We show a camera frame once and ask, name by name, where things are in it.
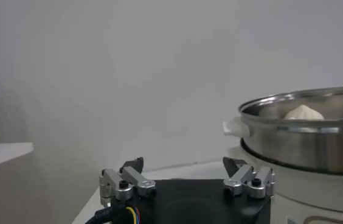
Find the blue wire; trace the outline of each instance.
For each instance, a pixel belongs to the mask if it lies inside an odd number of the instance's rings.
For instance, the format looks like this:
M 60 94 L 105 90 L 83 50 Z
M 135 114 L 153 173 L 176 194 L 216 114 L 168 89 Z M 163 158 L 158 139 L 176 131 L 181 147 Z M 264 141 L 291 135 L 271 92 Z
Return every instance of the blue wire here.
M 136 221 L 137 221 L 137 224 L 140 224 L 138 210 L 137 210 L 137 208 L 135 208 L 134 210 L 135 210 L 135 214 L 136 214 Z

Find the metal bracket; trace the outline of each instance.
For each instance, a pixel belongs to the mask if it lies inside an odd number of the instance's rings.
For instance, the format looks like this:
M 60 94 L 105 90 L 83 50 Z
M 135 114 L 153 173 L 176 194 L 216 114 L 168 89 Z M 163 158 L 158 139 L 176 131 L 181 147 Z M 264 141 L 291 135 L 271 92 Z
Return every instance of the metal bracket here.
M 274 195 L 275 173 L 270 167 L 262 167 L 254 179 L 247 183 L 249 196 L 264 198 Z
M 123 180 L 119 174 L 112 169 L 102 170 L 100 177 L 100 197 L 102 205 L 108 203 L 108 199 L 116 197 L 116 199 L 125 201 L 133 196 L 133 185 Z
M 137 192 L 142 197 L 154 197 L 156 194 L 156 183 L 146 179 L 134 168 L 128 166 L 122 170 L 122 178 L 137 187 Z
M 253 175 L 254 168 L 243 165 L 232 177 L 223 181 L 224 193 L 231 197 L 242 194 L 244 182 L 251 180 Z

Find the pot rim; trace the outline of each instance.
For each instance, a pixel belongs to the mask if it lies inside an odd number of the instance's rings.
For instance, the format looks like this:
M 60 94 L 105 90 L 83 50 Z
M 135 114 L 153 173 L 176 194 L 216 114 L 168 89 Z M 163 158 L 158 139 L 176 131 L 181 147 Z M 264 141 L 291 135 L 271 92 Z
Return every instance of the pot rim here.
M 279 102 L 294 98 L 303 98 L 311 96 L 332 96 L 342 95 L 343 87 L 308 89 L 302 91 L 293 91 L 288 93 L 273 94 L 266 97 L 250 100 L 239 106 L 239 113 L 242 115 L 246 123 L 253 122 L 254 125 L 275 125 L 276 129 L 283 129 L 296 132 L 324 132 L 338 133 L 343 132 L 343 118 L 340 119 L 324 119 L 324 120 L 303 120 L 303 119 L 281 119 L 272 117 L 262 117 L 244 112 L 246 109 L 265 102 Z

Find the stainless steel pot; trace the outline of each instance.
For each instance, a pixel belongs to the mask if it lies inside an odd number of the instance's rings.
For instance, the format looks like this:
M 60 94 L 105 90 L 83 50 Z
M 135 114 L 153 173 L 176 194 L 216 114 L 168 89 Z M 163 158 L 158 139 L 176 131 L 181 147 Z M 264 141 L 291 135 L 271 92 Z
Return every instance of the stainless steel pot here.
M 303 104 L 325 119 L 283 119 Z M 343 87 L 268 96 L 242 104 L 239 112 L 223 128 L 243 138 L 246 149 L 282 166 L 343 175 Z

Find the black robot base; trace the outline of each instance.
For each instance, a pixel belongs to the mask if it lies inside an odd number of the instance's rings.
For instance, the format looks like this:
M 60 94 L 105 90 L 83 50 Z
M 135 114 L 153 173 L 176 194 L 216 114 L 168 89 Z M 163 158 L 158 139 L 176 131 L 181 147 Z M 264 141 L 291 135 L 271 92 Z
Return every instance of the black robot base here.
M 87 224 L 269 224 L 274 173 L 258 172 L 244 161 L 223 159 L 230 178 L 149 180 L 143 159 L 128 161 L 119 173 L 104 170 L 100 196 L 105 209 Z

